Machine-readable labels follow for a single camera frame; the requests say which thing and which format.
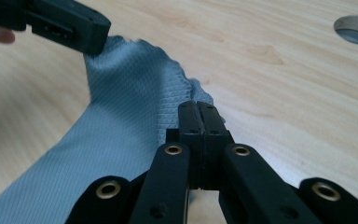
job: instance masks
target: textured cloth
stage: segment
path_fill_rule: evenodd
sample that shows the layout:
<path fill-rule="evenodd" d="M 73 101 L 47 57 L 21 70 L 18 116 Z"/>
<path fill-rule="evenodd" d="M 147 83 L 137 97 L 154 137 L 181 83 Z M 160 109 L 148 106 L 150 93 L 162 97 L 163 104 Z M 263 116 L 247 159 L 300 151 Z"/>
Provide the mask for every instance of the textured cloth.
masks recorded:
<path fill-rule="evenodd" d="M 91 100 L 63 139 L 0 195 L 0 224 L 63 223 L 96 179 L 133 180 L 146 171 L 177 106 L 212 104 L 179 63 L 145 41 L 110 37 L 103 53 L 85 56 Z"/>

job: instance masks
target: cloth fold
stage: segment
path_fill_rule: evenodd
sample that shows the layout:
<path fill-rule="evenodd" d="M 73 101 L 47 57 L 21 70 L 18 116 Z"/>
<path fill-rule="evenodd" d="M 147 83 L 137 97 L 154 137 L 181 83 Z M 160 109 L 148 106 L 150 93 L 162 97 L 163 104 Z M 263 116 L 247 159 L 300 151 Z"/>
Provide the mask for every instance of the cloth fold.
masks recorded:
<path fill-rule="evenodd" d="M 132 180 L 146 171 L 177 106 L 213 103 L 178 62 L 147 42 L 109 37 L 85 55 L 90 103 L 62 140 L 0 195 L 2 223 L 63 223 L 76 200 L 106 175 Z"/>

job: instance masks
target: metal grommet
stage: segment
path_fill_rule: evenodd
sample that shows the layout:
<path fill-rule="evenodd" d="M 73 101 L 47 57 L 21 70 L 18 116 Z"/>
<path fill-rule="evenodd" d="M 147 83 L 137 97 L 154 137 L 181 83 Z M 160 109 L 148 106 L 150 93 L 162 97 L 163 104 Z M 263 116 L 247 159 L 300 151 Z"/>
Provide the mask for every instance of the metal grommet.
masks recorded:
<path fill-rule="evenodd" d="M 331 202 L 336 202 L 341 198 L 341 195 L 330 187 L 329 185 L 318 182 L 312 185 L 312 190 L 315 192 L 319 197 L 326 199 Z"/>
<path fill-rule="evenodd" d="M 251 154 L 251 151 L 246 147 L 234 147 L 232 151 L 238 156 L 247 156 Z"/>
<path fill-rule="evenodd" d="M 120 185 L 115 180 L 109 180 L 101 184 L 100 187 L 97 188 L 97 196 L 100 199 L 110 199 L 118 195 L 120 192 Z"/>
<path fill-rule="evenodd" d="M 182 153 L 182 148 L 179 146 L 168 146 L 165 148 L 165 152 L 174 156 Z"/>

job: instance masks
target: wood grain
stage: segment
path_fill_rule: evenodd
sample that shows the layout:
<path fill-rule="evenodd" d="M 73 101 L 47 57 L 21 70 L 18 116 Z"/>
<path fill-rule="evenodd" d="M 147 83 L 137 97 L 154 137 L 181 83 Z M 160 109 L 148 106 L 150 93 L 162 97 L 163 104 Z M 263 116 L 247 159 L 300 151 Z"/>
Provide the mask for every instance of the wood grain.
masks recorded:
<path fill-rule="evenodd" d="M 358 197 L 358 45 L 333 29 L 358 1 L 81 2 L 112 21 L 110 35 L 166 50 L 213 96 L 234 139 L 286 182 L 320 176 Z M 88 100 L 80 53 L 30 32 L 0 45 L 0 192 Z M 209 194 L 196 193 L 190 223 L 224 223 Z"/>

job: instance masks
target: tabletop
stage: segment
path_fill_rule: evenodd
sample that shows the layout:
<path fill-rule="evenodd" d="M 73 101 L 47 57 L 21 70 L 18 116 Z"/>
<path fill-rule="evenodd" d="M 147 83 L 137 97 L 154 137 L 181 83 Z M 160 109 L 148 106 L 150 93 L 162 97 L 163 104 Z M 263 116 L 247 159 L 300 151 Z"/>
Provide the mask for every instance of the tabletop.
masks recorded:
<path fill-rule="evenodd" d="M 144 39 L 179 62 L 212 95 L 235 141 L 284 181 L 319 176 L 358 198 L 358 44 L 335 31 L 338 19 L 358 19 L 358 1 L 80 2 L 112 22 L 110 35 Z M 90 99 L 82 54 L 30 30 L 0 45 L 0 193 Z M 189 223 L 225 223 L 216 193 L 195 195 Z"/>

